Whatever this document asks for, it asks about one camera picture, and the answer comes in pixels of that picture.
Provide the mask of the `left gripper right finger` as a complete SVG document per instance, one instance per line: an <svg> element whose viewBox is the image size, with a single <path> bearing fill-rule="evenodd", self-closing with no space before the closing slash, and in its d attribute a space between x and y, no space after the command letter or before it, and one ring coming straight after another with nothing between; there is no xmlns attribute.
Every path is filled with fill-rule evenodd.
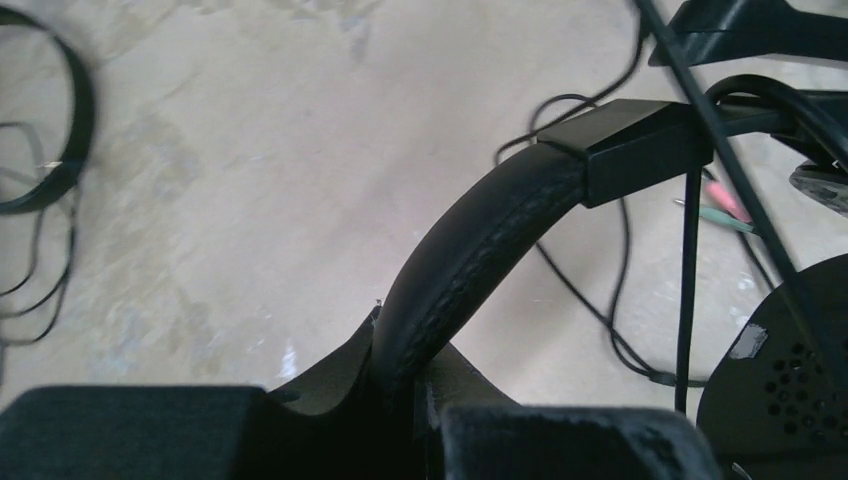
<svg viewBox="0 0 848 480"><path fill-rule="evenodd" d="M427 475L442 479L720 479L684 416L641 407L522 406L453 346L423 370Z"/></svg>

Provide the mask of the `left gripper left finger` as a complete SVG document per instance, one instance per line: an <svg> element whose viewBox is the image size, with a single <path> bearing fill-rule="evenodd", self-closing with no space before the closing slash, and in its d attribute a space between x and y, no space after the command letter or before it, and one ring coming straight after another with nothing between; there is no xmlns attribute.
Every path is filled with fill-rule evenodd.
<svg viewBox="0 0 848 480"><path fill-rule="evenodd" d="M365 479L376 312L281 387L57 385L1 415L5 479Z"/></svg>

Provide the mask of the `black headset with microphone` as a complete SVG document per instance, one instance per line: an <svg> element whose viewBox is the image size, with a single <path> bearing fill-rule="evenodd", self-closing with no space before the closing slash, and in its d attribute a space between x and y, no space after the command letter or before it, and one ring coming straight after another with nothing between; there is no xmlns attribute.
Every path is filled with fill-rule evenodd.
<svg viewBox="0 0 848 480"><path fill-rule="evenodd" d="M415 377L467 323L503 278L541 237L577 205L623 201L633 192L684 175L693 195L718 156L745 209L748 232L738 241L749 263L761 266L750 239L759 236L781 276L756 310L771 331L767 353L776 366L767 392L775 399L757 411L761 360L724 359L700 383L698 423L722 466L737 478L843 479L847 425L836 408L847 401L847 260L835 257L796 271L776 230L731 151L730 129L718 111L737 96L791 120L774 137L806 161L792 175L811 180L847 178L847 120L815 104L811 93L769 77L736 75L699 92L692 68L749 57L783 55L845 61L847 21L786 1L687 1L663 24L650 1L637 5L639 33L653 36L653 65L669 67L687 102L661 108L641 132L660 135L660 122L683 128L660 152L631 150L624 162L602 162L561 138L560 121L531 122L515 140L518 153L461 197L415 249L380 314L370 355L369 381L390 420L411 402Z"/></svg>

